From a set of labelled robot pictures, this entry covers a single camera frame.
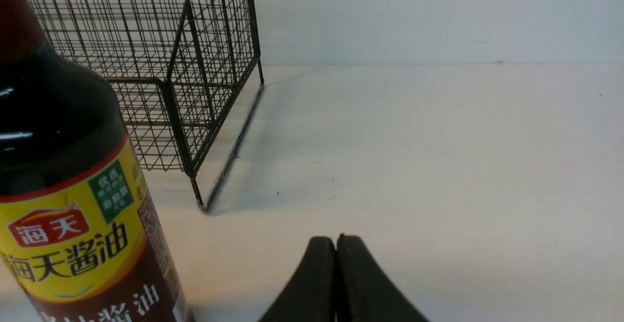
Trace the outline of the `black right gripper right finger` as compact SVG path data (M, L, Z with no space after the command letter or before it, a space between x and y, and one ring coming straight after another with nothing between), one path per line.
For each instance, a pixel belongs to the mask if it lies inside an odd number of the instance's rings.
M339 322L427 322L379 266L361 237L337 239Z

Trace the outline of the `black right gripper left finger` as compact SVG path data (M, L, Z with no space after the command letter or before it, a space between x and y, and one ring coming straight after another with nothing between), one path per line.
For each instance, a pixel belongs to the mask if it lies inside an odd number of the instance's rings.
M326 236L310 238L290 280L261 322L334 322L336 249Z

